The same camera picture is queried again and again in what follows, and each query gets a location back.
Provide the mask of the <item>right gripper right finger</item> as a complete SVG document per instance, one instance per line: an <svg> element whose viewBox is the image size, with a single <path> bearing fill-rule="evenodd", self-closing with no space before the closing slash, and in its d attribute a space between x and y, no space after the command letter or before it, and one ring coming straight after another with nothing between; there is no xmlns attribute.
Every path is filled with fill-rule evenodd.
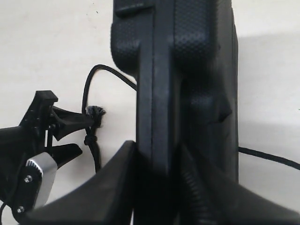
<svg viewBox="0 0 300 225"><path fill-rule="evenodd" d="M300 214L231 180L186 146L180 154L181 225L298 225Z"/></svg>

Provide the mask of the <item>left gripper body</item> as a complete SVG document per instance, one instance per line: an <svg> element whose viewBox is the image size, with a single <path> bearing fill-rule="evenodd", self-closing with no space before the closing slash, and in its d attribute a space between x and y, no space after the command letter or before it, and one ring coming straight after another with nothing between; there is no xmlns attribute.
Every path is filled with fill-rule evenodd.
<svg viewBox="0 0 300 225"><path fill-rule="evenodd" d="M14 173L26 159L42 152L53 155L53 105L58 101L51 90L38 90L20 124L0 130L0 172Z"/></svg>

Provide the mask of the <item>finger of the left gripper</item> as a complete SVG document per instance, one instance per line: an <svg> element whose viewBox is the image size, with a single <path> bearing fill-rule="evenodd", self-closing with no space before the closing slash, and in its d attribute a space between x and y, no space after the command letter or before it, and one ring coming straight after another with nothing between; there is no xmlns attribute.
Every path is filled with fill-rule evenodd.
<svg viewBox="0 0 300 225"><path fill-rule="evenodd" d="M77 158L83 153L81 148L75 144L65 144L60 146L52 146L50 155L57 164L58 169Z"/></svg>
<svg viewBox="0 0 300 225"><path fill-rule="evenodd" d="M93 123L94 120L88 115L52 107L50 130L57 141L73 132L89 128Z"/></svg>

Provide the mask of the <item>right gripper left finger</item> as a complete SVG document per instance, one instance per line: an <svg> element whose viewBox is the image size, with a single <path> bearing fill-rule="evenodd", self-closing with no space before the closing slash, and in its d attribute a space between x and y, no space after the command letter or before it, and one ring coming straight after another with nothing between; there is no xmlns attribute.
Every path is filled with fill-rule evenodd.
<svg viewBox="0 0 300 225"><path fill-rule="evenodd" d="M22 225L128 225L134 205L136 146L125 141L90 180L30 213Z"/></svg>

